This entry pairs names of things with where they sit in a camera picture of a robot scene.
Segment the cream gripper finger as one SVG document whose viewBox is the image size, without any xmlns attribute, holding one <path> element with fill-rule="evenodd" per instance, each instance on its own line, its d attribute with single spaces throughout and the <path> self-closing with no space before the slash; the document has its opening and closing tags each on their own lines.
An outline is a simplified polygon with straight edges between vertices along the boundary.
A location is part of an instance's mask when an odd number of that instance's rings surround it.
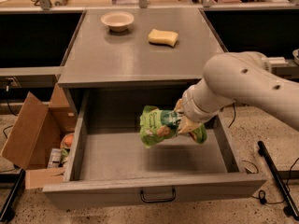
<svg viewBox="0 0 299 224">
<path fill-rule="evenodd" d="M 180 123 L 178 126 L 178 132 L 179 133 L 190 133 L 190 132 L 196 130 L 197 128 L 199 128 L 200 126 L 201 126 L 200 123 L 194 122 L 186 117 L 183 117 L 180 120 Z"/>
</svg>

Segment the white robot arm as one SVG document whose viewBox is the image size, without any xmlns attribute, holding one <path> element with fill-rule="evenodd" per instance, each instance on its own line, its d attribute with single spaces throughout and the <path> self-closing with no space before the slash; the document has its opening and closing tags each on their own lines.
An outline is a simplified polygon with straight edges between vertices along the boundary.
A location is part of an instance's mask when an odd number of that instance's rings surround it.
<svg viewBox="0 0 299 224">
<path fill-rule="evenodd" d="M 183 92 L 176 110 L 205 123 L 235 102 L 253 105 L 299 130 L 299 84 L 268 72 L 260 52 L 225 52 L 210 58 L 200 81 Z"/>
</svg>

